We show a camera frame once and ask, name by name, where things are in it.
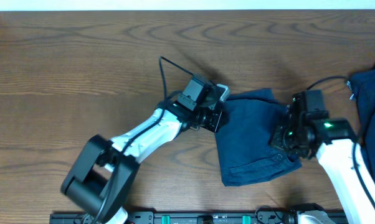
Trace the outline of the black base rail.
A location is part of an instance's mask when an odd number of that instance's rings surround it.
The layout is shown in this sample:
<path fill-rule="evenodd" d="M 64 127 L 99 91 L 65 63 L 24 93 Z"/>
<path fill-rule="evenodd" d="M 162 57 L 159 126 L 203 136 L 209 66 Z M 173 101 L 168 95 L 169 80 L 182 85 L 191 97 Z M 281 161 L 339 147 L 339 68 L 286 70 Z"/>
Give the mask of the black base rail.
<path fill-rule="evenodd" d="M 142 210 L 127 212 L 121 208 L 109 223 L 125 224 L 298 224 L 348 223 L 344 211 L 325 210 L 315 203 L 295 205 L 289 209 L 263 205 L 254 211 L 242 212 L 156 212 Z"/>

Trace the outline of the dark blue shorts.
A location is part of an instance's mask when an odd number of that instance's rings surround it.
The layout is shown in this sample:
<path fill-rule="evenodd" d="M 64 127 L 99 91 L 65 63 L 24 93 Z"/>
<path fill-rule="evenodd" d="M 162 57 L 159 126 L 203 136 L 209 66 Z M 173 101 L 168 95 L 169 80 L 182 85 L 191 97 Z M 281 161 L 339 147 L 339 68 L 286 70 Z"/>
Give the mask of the dark blue shorts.
<path fill-rule="evenodd" d="M 297 156 L 268 145 L 287 113 L 272 90 L 231 95 L 224 102 L 228 122 L 215 133 L 221 180 L 226 187 L 268 182 L 301 167 Z"/>

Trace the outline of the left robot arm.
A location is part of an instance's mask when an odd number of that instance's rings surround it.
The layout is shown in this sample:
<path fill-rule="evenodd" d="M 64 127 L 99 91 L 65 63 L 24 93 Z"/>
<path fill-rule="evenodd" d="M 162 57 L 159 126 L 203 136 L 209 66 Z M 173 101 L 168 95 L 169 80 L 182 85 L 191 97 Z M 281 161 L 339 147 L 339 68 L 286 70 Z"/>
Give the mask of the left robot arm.
<path fill-rule="evenodd" d="M 90 138 L 64 179 L 60 191 L 93 223 L 125 223 L 126 202 L 141 163 L 157 148 L 191 128 L 218 132 L 225 122 L 228 86 L 195 75 L 186 88 L 160 101 L 154 113 L 120 136 Z"/>

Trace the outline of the pile of blue clothes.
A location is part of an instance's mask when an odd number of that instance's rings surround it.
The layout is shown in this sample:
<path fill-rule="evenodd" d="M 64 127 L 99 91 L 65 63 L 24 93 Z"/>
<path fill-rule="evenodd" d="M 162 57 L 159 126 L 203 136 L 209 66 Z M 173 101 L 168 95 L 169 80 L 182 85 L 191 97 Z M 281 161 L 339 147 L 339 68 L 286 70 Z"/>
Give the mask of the pile of blue clothes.
<path fill-rule="evenodd" d="M 375 64 L 350 75 L 347 81 L 356 101 L 359 122 L 363 128 L 362 155 L 375 183 Z"/>

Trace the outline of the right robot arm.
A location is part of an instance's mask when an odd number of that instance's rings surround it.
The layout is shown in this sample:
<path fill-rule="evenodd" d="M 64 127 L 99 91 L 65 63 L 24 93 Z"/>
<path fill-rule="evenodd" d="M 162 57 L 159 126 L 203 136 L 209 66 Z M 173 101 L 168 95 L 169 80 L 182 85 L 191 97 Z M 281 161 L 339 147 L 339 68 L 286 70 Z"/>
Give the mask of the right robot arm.
<path fill-rule="evenodd" d="M 320 90 L 295 93 L 269 144 L 290 156 L 316 158 L 348 223 L 375 223 L 375 183 L 349 121 L 330 118 Z"/>

